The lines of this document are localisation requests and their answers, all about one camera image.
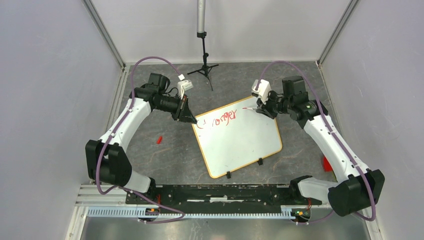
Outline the red marker cap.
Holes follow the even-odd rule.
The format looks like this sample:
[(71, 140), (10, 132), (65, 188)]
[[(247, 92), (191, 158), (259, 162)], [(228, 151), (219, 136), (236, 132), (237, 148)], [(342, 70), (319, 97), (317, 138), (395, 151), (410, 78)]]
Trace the red marker cap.
[(157, 139), (156, 143), (157, 144), (160, 144), (162, 142), (162, 140), (163, 140), (163, 137), (162, 136), (159, 136), (159, 138)]

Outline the whiteboard with yellow edge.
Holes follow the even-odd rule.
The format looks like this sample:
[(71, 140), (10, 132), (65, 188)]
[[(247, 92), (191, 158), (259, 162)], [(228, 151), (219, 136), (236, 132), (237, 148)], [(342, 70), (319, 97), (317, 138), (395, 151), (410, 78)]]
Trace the whiteboard with yellow edge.
[(282, 138), (275, 119), (255, 110), (249, 96), (197, 115), (192, 128), (211, 178), (217, 179), (280, 152)]

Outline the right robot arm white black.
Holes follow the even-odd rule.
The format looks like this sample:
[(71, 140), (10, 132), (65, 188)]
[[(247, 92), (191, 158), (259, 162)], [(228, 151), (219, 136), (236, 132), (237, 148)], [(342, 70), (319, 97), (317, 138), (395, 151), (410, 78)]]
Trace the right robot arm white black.
[(314, 140), (335, 174), (336, 182), (311, 175), (291, 180), (289, 199), (295, 204), (308, 198), (319, 200), (329, 203), (340, 217), (356, 214), (374, 221), (385, 176), (379, 169), (371, 170), (347, 145), (319, 99), (309, 99), (308, 83), (301, 76), (286, 77), (282, 80), (282, 94), (272, 90), (264, 79), (255, 80), (251, 88), (257, 98), (256, 113), (271, 119), (279, 114), (290, 115)]

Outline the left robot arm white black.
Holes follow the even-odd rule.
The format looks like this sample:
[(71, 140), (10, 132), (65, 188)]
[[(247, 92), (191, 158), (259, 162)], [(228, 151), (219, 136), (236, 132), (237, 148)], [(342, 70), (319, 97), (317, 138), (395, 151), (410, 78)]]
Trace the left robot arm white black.
[(171, 96), (167, 91), (169, 78), (158, 73), (150, 74), (147, 83), (131, 91), (124, 110), (114, 124), (98, 140), (89, 140), (85, 145), (90, 179), (96, 183), (107, 183), (136, 191), (139, 199), (145, 204), (156, 200), (154, 180), (133, 170), (126, 151), (141, 123), (153, 111), (169, 113), (177, 122), (197, 123), (185, 93), (193, 88), (193, 84), (184, 79), (182, 74), (179, 79), (175, 96)]

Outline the red object behind right arm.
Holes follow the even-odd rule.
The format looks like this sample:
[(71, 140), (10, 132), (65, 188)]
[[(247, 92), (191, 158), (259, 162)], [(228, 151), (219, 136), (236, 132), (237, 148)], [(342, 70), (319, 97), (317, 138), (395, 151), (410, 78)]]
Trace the red object behind right arm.
[(333, 171), (331, 164), (329, 163), (328, 159), (325, 156), (322, 158), (322, 167), (325, 172)]

